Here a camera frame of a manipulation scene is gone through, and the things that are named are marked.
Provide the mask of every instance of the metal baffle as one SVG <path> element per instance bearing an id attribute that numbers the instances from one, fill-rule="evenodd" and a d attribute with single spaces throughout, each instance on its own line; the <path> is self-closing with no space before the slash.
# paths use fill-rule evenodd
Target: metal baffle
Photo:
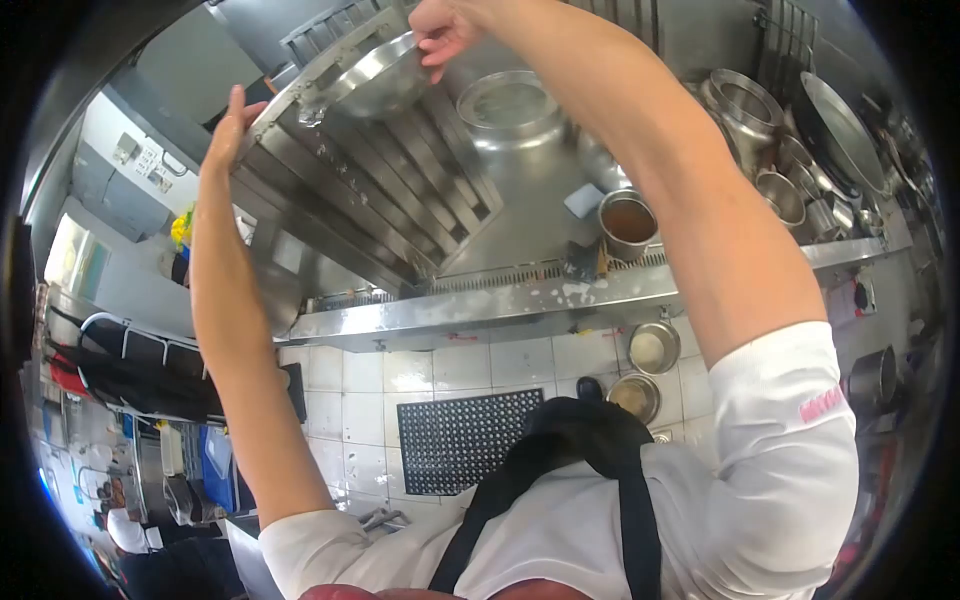
<path id="1" fill-rule="evenodd" d="M 407 31 L 392 6 L 373 12 L 385 5 L 351 4 L 285 40 L 309 62 L 251 126 L 236 177 L 290 234 L 402 298 L 429 287 L 503 202 L 441 90 L 386 121 L 331 108 L 315 128 L 299 122 L 344 69 Z"/>
<path id="2" fill-rule="evenodd" d="M 659 0 L 564 0 L 566 4 L 602 16 L 643 40 L 660 53 Z"/>

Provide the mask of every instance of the hand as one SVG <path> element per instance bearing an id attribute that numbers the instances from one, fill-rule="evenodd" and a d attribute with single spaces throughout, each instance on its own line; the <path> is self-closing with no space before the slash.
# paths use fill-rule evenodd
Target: hand
<path id="1" fill-rule="evenodd" d="M 243 86 L 235 85 L 230 91 L 227 114 L 217 124 L 217 129 L 213 132 L 213 141 L 210 142 L 210 149 L 206 151 L 205 167 L 229 167 L 237 158 L 237 151 L 240 149 L 240 142 L 243 141 L 247 128 L 253 124 L 268 104 L 258 102 L 245 107 L 245 101 L 246 94 Z"/>
<path id="2" fill-rule="evenodd" d="M 444 76 L 445 64 L 483 37 L 483 30 L 456 0 L 422 0 L 410 13 L 410 28 L 426 56 L 423 66 L 436 66 L 432 81 Z"/>

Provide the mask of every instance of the chef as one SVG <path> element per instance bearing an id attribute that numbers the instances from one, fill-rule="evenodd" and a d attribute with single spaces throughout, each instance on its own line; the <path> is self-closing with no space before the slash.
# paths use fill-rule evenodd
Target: chef
<path id="1" fill-rule="evenodd" d="M 642 192 L 709 368 L 720 466 L 557 398 L 478 487 L 371 541 L 335 510 L 275 366 L 230 204 L 262 109 L 237 88 L 201 170 L 193 316 L 284 596 L 809 598 L 851 521 L 854 419 L 816 279 L 723 135 L 642 42 L 567 4 L 423 0 L 410 25 L 434 82 L 482 36 L 512 48 Z"/>

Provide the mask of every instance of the black rubber mat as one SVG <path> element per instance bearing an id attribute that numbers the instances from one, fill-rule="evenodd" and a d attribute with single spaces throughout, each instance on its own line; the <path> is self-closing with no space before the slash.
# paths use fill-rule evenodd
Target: black rubber mat
<path id="1" fill-rule="evenodd" d="M 499 467 L 523 436 L 526 416 L 543 404 L 543 389 L 398 404 L 406 491 L 456 495 Z"/>

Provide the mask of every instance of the apron strap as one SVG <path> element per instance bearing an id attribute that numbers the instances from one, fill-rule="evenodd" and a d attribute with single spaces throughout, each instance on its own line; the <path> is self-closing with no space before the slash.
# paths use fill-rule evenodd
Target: apron strap
<path id="1" fill-rule="evenodd" d="M 653 436 L 615 404 L 554 398 L 531 416 L 528 435 L 477 486 L 428 589 L 453 593 L 487 521 L 506 513 L 558 458 L 572 452 L 600 475 L 619 481 L 623 564 L 636 600 L 660 598 L 660 538 L 640 464 L 640 446 Z"/>

